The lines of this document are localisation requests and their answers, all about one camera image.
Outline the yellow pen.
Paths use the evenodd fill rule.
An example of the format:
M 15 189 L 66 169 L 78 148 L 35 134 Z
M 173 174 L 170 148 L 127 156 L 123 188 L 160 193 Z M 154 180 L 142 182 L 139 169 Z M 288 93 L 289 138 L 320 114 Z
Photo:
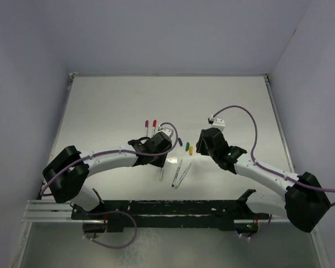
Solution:
M 164 178 L 164 167 L 162 167 L 160 170 L 159 182 L 162 182 L 163 178 Z

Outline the red pen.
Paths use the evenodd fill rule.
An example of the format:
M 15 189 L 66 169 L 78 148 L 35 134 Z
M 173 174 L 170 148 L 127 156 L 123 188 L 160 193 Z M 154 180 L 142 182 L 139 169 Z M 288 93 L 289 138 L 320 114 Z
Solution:
M 153 120 L 153 123 L 152 123 L 152 132 L 151 132 L 151 136 L 153 136 L 156 132 L 156 124 L 157 124 L 157 120 Z

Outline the green pen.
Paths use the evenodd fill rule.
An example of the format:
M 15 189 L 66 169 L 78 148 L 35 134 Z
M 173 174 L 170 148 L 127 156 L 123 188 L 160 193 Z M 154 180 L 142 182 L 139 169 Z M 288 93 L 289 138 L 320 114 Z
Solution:
M 184 170 L 182 176 L 181 176 L 180 179 L 178 180 L 177 184 L 174 186 L 175 189 L 177 189 L 177 188 L 180 186 L 181 182 L 182 182 L 182 181 L 184 180 L 184 178 L 186 177 L 186 175 L 187 175 L 187 173 L 188 173 L 188 171 L 189 171 L 191 165 L 192 165 L 192 163 L 190 163 L 190 164 L 187 166 L 187 168 Z

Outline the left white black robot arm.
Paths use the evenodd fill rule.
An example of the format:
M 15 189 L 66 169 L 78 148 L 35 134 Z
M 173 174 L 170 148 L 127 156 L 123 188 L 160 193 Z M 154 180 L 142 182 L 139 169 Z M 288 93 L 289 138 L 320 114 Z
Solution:
M 72 202 L 91 219 L 102 216 L 103 201 L 95 189 L 84 185 L 97 173 L 116 168 L 153 165 L 163 167 L 167 152 L 172 148 L 173 130 L 163 128 L 152 137 L 128 141 L 114 150 L 103 152 L 79 151 L 68 146 L 44 168 L 42 174 L 56 203 Z

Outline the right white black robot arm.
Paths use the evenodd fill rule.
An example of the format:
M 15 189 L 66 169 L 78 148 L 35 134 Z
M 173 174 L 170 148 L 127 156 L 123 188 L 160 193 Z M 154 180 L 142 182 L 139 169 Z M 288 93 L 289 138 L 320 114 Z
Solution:
M 272 190 L 272 194 L 253 192 L 239 202 L 237 212 L 242 218 L 266 213 L 287 218 L 297 229 L 310 233 L 331 207 L 313 174 L 298 175 L 259 164 L 246 150 L 230 146 L 217 128 L 201 131 L 196 152 L 210 156 L 222 170 L 244 176 Z

